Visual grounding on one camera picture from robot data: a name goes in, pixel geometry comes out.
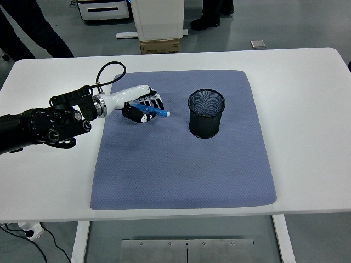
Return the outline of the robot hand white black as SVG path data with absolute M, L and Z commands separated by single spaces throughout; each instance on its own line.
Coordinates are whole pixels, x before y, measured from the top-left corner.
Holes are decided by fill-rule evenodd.
M 148 85 L 138 85 L 110 95 L 99 93 L 94 97 L 99 118 L 121 110 L 122 115 L 137 123 L 146 123 L 155 116 L 170 116 L 157 91 Z

